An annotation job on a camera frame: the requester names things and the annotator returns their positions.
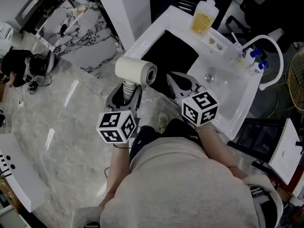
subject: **white pillar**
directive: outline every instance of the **white pillar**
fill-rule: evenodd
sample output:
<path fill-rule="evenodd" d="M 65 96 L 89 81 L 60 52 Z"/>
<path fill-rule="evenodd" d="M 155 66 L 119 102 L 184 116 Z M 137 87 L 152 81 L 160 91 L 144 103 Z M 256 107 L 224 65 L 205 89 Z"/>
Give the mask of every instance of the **white pillar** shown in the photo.
<path fill-rule="evenodd" d="M 126 50 L 151 25 L 150 0 L 101 0 Z"/>

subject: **spring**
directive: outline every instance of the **spring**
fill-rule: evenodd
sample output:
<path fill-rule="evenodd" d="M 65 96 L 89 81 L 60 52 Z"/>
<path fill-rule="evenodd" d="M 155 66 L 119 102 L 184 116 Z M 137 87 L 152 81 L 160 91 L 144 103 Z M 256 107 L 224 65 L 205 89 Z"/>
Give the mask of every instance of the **spring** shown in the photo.
<path fill-rule="evenodd" d="M 130 102 L 135 89 L 136 84 L 126 81 L 123 82 L 123 101 L 125 104 L 128 104 Z"/>

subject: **paper towel roll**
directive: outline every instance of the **paper towel roll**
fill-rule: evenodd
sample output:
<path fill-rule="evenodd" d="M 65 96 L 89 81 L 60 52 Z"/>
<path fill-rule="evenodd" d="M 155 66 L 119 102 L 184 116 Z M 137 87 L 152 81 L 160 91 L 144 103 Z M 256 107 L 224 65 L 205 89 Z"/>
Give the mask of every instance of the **paper towel roll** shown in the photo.
<path fill-rule="evenodd" d="M 144 86 L 155 81 L 156 73 L 157 67 L 153 63 L 130 57 L 119 58 L 115 65 L 117 77 Z"/>

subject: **sink drain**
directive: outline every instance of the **sink drain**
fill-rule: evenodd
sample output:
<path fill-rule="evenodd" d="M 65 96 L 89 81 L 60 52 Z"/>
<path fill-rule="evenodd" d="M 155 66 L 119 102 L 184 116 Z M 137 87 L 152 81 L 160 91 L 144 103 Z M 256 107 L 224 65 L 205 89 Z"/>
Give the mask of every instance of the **sink drain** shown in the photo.
<path fill-rule="evenodd" d="M 205 75 L 205 80 L 206 80 L 208 83 L 211 83 L 211 82 L 214 80 L 214 77 L 213 77 L 211 74 L 206 74 L 206 75 Z"/>

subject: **marble floor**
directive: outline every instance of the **marble floor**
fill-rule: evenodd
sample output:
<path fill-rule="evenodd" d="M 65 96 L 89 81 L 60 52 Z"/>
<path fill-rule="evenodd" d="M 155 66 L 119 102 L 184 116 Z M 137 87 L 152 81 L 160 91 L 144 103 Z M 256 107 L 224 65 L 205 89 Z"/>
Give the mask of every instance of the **marble floor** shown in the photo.
<path fill-rule="evenodd" d="M 19 49 L 44 55 L 48 52 L 30 34 Z M 27 86 L 5 89 L 0 107 L 7 123 L 0 133 L 15 134 L 33 168 L 49 186 L 50 196 L 34 211 L 48 228 L 70 227 L 74 209 L 96 206 L 103 199 L 104 170 L 110 164 L 112 147 L 101 140 L 95 126 L 107 96 L 122 82 L 114 74 L 120 56 L 103 65 L 99 78 L 60 59 L 50 73 L 52 84 L 40 87 L 36 94 L 29 95 Z M 139 125 L 157 128 L 159 111 L 166 112 L 169 119 L 179 117 L 175 104 L 147 87 L 138 110 Z M 55 133 L 47 149 L 50 129 Z M 251 157 L 232 151 L 241 169 L 258 173 L 250 165 Z"/>

